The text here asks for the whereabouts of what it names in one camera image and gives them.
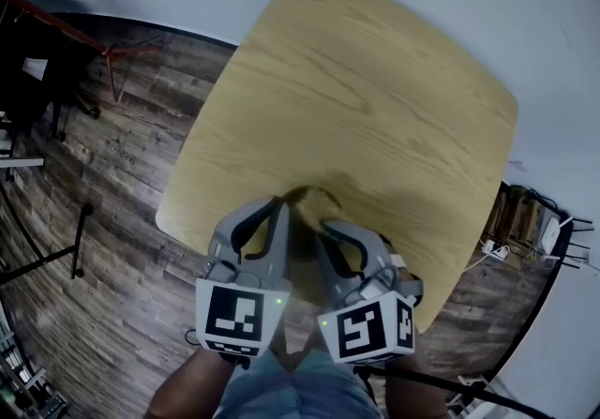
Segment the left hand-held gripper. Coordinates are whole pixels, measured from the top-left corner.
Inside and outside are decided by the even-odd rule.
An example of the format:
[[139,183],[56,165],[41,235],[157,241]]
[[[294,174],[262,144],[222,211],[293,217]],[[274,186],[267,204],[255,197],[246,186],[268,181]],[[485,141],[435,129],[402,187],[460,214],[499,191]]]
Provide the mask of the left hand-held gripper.
[[242,357],[267,351],[292,292],[285,277],[290,219],[287,203],[271,196],[217,224],[208,248],[214,260],[196,279],[195,332],[204,348]]

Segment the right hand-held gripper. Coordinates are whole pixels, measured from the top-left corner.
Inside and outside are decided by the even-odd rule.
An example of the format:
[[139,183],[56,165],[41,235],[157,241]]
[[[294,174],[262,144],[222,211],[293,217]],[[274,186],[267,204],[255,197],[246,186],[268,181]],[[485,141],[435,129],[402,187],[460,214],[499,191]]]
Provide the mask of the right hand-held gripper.
[[[329,307],[317,324],[333,361],[374,365],[414,353],[414,308],[423,298],[423,281],[400,256],[390,258],[377,232],[343,220],[326,220],[322,228],[315,245]],[[341,243],[358,248],[358,271]]]

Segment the beige fuzzy soft object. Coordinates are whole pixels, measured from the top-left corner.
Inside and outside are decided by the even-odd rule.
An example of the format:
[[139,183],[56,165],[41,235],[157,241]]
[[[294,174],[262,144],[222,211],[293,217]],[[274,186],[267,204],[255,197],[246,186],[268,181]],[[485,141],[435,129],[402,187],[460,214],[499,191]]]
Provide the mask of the beige fuzzy soft object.
[[315,232],[323,232],[326,221],[345,219],[338,200],[322,187],[303,187],[295,210],[300,219]]

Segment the person's left forearm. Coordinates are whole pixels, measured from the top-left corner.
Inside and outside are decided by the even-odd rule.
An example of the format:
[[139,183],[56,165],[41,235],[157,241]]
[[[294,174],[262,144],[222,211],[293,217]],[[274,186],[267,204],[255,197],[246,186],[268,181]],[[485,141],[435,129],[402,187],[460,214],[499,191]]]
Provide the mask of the person's left forearm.
[[143,419],[212,419],[235,365],[197,349],[160,385]]

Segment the person's right forearm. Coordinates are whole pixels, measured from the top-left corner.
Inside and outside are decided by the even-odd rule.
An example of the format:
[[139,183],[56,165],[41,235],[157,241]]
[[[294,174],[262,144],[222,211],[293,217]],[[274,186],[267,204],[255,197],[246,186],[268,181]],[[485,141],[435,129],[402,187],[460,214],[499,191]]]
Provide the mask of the person's right forearm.
[[[416,353],[390,361],[386,371],[428,373],[423,354]],[[397,377],[385,378],[385,406],[389,419],[447,419],[442,390]]]

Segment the white power strip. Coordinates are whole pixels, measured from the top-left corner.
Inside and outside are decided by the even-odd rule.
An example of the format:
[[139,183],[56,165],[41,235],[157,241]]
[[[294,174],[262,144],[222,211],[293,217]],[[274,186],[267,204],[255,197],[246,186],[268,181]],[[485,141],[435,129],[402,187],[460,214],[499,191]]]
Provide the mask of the white power strip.
[[510,254],[510,246],[499,245],[492,240],[481,241],[483,258],[492,258],[503,262]]

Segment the cardboard box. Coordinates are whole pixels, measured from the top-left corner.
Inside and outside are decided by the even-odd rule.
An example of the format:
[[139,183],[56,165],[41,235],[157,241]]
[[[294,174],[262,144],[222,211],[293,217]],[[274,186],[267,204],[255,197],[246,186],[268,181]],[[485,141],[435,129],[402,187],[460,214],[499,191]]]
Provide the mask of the cardboard box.
[[502,241],[533,247],[540,237],[546,212],[551,210],[531,189],[510,187],[501,196],[494,236]]

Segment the white router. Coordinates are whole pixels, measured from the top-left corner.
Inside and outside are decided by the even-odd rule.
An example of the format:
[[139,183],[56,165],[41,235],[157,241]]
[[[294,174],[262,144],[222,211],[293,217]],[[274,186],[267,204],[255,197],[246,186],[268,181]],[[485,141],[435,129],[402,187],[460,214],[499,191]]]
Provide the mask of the white router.
[[547,226],[541,237],[541,245],[544,252],[547,255],[550,255],[553,248],[555,247],[561,232],[561,227],[562,223],[555,217],[552,217],[548,221]]

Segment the black router with antennas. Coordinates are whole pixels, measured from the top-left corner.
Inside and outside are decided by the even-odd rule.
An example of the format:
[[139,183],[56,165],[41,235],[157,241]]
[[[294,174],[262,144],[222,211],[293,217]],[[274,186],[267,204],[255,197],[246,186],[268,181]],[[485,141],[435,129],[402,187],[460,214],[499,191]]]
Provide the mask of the black router with antennas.
[[560,223],[557,242],[560,260],[570,265],[593,266],[592,239],[595,232],[592,220],[567,217]]

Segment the metal shelf rack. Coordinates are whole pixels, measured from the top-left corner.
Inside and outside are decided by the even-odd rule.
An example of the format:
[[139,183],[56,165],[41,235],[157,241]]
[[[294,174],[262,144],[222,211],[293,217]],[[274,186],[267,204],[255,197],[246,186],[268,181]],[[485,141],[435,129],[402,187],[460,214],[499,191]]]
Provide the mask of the metal shelf rack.
[[0,301],[0,419],[69,419],[68,409],[46,369],[31,368]]

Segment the black office chair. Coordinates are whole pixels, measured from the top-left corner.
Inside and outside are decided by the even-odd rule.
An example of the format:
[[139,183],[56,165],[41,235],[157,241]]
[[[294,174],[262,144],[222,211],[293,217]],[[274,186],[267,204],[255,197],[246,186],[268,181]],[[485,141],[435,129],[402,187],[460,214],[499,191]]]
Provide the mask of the black office chair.
[[81,99],[80,81],[97,51],[41,22],[15,22],[0,33],[0,112],[19,131],[27,132],[52,106],[51,135],[58,129],[64,106],[77,107],[93,119],[97,106]]

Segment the red-brown coat rack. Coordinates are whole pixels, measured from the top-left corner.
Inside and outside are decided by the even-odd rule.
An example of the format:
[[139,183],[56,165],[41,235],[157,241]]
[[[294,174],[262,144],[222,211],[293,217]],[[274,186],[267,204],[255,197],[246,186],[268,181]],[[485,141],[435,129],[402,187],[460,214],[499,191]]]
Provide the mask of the red-brown coat rack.
[[149,47],[113,47],[103,45],[102,43],[94,40],[93,38],[87,36],[84,32],[76,29],[72,25],[58,19],[56,16],[52,15],[50,12],[45,11],[41,7],[38,7],[31,3],[28,0],[6,0],[9,4],[13,4],[19,8],[21,8],[25,13],[31,14],[37,20],[46,23],[49,26],[58,28],[64,35],[75,39],[90,48],[96,50],[101,56],[103,56],[107,63],[107,69],[109,73],[110,79],[110,87],[113,98],[115,101],[118,100],[114,79],[113,79],[113,61],[123,55],[127,54],[135,54],[135,53],[144,53],[144,52],[157,52],[159,47],[149,46]]

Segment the white metal frame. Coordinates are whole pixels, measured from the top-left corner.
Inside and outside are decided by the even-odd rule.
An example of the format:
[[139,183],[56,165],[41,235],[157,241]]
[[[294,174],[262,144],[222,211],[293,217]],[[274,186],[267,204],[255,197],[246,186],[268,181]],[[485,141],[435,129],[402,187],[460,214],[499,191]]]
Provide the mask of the white metal frame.
[[[488,391],[493,392],[493,386],[490,381],[484,375],[458,375],[457,381],[466,386],[468,389],[473,389],[474,391]],[[463,412],[470,412],[474,410],[480,404],[483,404],[484,401],[482,399],[478,399],[475,397],[468,396],[466,393],[452,393],[450,398],[446,400],[447,409],[454,413],[460,414]]]

